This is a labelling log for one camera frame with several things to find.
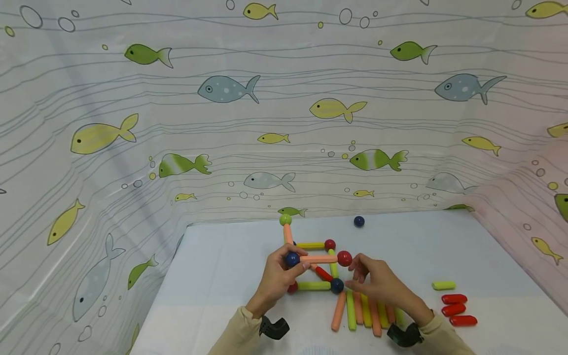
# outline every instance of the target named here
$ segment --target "fish print curtain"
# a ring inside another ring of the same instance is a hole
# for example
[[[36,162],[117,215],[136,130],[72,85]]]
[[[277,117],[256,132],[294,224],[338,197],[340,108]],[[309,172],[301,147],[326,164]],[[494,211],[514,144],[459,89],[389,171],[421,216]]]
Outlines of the fish print curtain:
[[[466,208],[568,311],[566,5],[2,2],[0,352],[128,354],[189,224],[283,213]]]

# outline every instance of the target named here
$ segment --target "green ball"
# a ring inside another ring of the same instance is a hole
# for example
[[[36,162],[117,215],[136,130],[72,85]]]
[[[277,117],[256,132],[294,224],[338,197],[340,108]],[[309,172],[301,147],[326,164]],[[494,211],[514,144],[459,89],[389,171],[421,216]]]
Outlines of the green ball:
[[[285,224],[292,224],[292,216],[290,215],[280,216],[280,225],[284,226]]]

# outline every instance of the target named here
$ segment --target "magnetic ball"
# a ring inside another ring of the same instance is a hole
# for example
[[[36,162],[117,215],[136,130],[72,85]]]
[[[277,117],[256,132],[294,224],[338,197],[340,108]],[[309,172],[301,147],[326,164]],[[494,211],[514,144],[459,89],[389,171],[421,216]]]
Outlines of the magnetic ball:
[[[293,295],[298,291],[298,282],[294,281],[293,285],[288,286],[288,294]]]
[[[325,245],[325,251],[328,251],[330,249],[335,250],[335,242],[333,241],[333,239],[328,239],[324,242]]]
[[[298,255],[297,253],[290,252],[288,253],[288,255],[286,255],[286,265],[288,265],[289,268],[295,267],[299,262],[300,255]]]
[[[337,253],[337,262],[339,263],[339,265],[346,268],[353,262],[353,257],[351,257],[351,254],[349,254],[349,252],[342,250],[341,252]]]
[[[343,281],[338,278],[331,280],[331,291],[339,295],[343,291]]]
[[[361,217],[361,216],[357,216],[357,217],[355,217],[355,219],[353,220],[353,224],[354,224],[356,227],[361,228],[361,227],[363,227],[363,226],[365,225],[365,218],[363,218],[363,217]]]
[[[280,216],[280,225],[284,226],[285,224],[292,225],[292,217],[290,215],[282,215]]]

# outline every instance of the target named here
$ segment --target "blue ball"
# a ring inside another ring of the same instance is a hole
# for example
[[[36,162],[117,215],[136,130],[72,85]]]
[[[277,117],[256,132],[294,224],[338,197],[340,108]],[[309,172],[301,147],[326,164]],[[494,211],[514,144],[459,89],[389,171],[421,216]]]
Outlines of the blue ball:
[[[331,291],[339,295],[343,291],[343,281],[338,278],[331,280]]]
[[[353,220],[353,224],[355,224],[355,226],[357,226],[357,227],[363,227],[363,225],[365,225],[365,218],[363,218],[361,216],[357,216]]]
[[[290,252],[286,255],[286,265],[289,268],[295,267],[300,262],[300,255],[298,253]]]

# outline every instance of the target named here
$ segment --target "beige sleeve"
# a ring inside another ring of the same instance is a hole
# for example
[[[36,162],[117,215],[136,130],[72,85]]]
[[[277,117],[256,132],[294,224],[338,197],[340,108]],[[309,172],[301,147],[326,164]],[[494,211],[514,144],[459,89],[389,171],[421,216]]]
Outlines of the beige sleeve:
[[[250,355],[260,341],[261,319],[253,319],[245,308],[239,307],[225,331],[209,351],[209,355]]]
[[[424,342],[419,346],[436,355],[475,355],[456,334],[454,328],[439,314],[420,328]]]

